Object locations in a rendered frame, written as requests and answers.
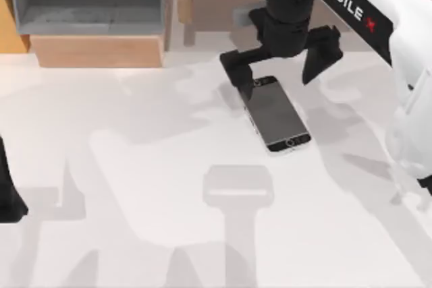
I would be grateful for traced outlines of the black smartphone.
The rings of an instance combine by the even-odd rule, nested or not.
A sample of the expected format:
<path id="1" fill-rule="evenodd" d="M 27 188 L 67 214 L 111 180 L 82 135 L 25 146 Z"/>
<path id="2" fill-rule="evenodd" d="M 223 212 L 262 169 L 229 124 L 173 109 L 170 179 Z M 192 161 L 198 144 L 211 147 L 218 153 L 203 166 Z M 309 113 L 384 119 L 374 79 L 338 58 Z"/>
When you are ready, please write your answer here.
<path id="1" fill-rule="evenodd" d="M 239 90 L 244 110 L 269 152 L 308 144 L 311 134 L 275 76 L 264 76 Z"/>

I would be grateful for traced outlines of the pale wooden drawer front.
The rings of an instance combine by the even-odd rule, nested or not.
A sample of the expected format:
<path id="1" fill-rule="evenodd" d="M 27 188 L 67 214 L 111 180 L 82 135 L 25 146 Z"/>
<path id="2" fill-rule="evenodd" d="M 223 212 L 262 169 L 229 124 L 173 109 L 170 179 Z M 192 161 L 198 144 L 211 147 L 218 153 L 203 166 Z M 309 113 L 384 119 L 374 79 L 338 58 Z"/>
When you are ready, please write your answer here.
<path id="1" fill-rule="evenodd" d="M 31 35 L 41 67 L 138 68 L 161 67 L 162 34 L 145 36 Z"/>

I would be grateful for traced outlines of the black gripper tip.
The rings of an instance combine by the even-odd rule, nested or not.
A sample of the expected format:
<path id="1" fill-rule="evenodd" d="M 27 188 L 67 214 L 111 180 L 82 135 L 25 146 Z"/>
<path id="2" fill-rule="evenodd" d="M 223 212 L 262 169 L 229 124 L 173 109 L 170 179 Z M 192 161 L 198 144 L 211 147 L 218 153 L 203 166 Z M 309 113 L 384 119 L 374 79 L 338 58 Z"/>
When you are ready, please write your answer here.
<path id="1" fill-rule="evenodd" d="M 27 215 L 28 207 L 11 178 L 4 141 L 0 136 L 0 224 L 18 223 Z"/>

